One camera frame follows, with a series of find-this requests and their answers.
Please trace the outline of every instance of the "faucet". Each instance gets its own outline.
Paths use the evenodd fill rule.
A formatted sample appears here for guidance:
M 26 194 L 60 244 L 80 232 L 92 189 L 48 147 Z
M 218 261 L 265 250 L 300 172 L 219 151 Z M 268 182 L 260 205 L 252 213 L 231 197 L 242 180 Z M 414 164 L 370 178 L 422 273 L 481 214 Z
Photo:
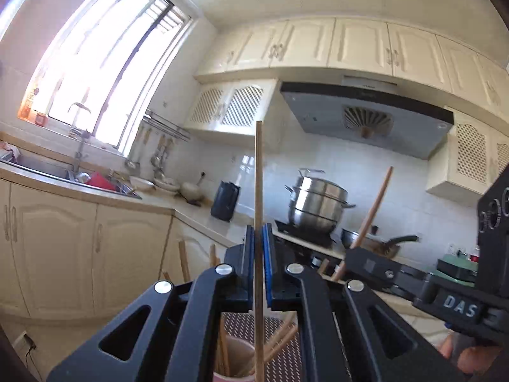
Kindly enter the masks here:
M 78 146 L 78 151 L 74 155 L 74 163 L 72 166 L 72 170 L 74 174 L 76 174 L 80 169 L 81 159 L 83 158 L 83 146 L 85 145 L 85 141 L 90 138 L 91 133 L 87 130 L 81 130 L 76 127 L 76 121 L 78 120 L 78 114 L 80 113 L 80 109 L 86 110 L 90 115 L 92 115 L 92 111 L 88 109 L 85 105 L 79 102 L 74 102 L 71 106 L 69 106 L 68 112 L 71 111 L 71 108 L 76 105 L 78 110 L 76 111 L 76 115 L 72 121 L 71 128 L 69 130 L 69 136 L 73 139 L 77 139 L 79 137 L 80 146 Z

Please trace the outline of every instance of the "human hand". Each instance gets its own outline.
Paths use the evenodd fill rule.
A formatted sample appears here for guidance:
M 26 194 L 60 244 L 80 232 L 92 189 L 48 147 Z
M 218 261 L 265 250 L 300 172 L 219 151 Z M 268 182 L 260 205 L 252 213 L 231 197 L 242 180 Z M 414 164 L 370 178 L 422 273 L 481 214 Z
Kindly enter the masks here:
M 452 335 L 447 336 L 438 351 L 449 359 L 452 355 L 454 344 Z M 463 373 L 484 373 L 491 366 L 501 351 L 499 346 L 473 346 L 461 352 L 457 359 L 457 367 Z

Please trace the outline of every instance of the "white cabinet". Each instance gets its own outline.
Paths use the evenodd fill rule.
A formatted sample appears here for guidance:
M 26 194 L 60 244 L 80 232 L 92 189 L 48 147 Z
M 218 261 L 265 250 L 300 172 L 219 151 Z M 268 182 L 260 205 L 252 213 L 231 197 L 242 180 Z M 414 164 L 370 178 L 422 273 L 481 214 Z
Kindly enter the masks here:
M 175 284 L 184 283 L 180 247 L 185 248 L 185 258 L 191 280 L 196 279 L 204 270 L 209 268 L 209 252 L 211 245 L 216 247 L 216 257 L 221 261 L 225 259 L 226 247 L 215 242 L 179 219 L 173 218 L 170 235 L 166 244 L 166 251 L 162 262 L 161 279 L 163 272 L 167 272 L 170 280 Z
M 97 315 L 114 315 L 157 281 L 171 216 L 99 205 L 93 283 Z
M 491 161 L 490 175 L 491 181 L 495 182 L 509 164 L 509 138 L 500 132 L 492 129 Z
M 388 24 L 394 76 L 450 91 L 449 75 L 436 35 Z
M 334 18 L 289 20 L 271 67 L 326 67 Z
M 445 57 L 452 93 L 492 111 L 488 83 L 478 54 L 452 40 L 437 36 Z
M 247 30 L 242 28 L 218 35 L 196 75 L 212 75 L 226 71 L 244 43 L 246 34 Z
M 455 111 L 446 143 L 429 160 L 426 191 L 472 205 L 493 181 L 493 129 Z
M 214 130 L 230 87 L 229 83 L 203 85 L 187 118 L 186 129 Z
M 264 122 L 264 145 L 277 150 L 289 108 L 275 79 L 203 86 L 184 127 L 199 138 L 252 148 L 256 121 Z
M 269 67 L 287 22 L 266 23 L 246 29 L 227 70 Z
M 387 23 L 336 18 L 327 67 L 392 76 L 393 55 Z
M 0 312 L 15 316 L 28 316 L 25 301 L 19 287 L 18 274 L 14 265 L 9 222 L 9 194 L 11 184 L 0 180 L 0 209 L 2 210 L 2 231 L 0 232 Z
M 509 74 L 506 69 L 493 63 L 488 58 L 480 54 L 478 54 L 478 58 L 486 78 L 492 110 L 506 122 L 509 122 Z
M 30 317 L 92 316 L 96 204 L 11 186 L 14 261 Z

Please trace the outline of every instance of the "electrical outlet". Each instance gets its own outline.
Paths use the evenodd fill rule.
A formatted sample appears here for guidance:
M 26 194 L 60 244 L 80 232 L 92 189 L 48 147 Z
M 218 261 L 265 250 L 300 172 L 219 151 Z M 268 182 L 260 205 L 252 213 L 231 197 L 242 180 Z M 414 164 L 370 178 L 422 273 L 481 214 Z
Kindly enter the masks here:
M 12 347 L 16 351 L 16 353 L 25 354 L 26 351 L 30 348 L 28 341 L 25 339 L 26 330 L 23 330 L 21 334 L 12 342 Z

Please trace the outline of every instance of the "black gripper frame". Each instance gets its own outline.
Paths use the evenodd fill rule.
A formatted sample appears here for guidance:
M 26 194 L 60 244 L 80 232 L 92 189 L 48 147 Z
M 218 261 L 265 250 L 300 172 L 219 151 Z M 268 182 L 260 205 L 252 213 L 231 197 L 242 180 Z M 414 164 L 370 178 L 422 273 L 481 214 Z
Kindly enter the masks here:
M 167 282 L 155 283 L 53 368 L 47 382 L 211 381 L 221 312 L 252 308 L 253 259 L 248 227 L 244 244 L 226 252 L 229 274 L 210 268 L 166 293 Z
M 460 382 L 464 375 L 367 285 L 341 285 L 263 229 L 265 287 L 273 310 L 295 310 L 306 382 Z

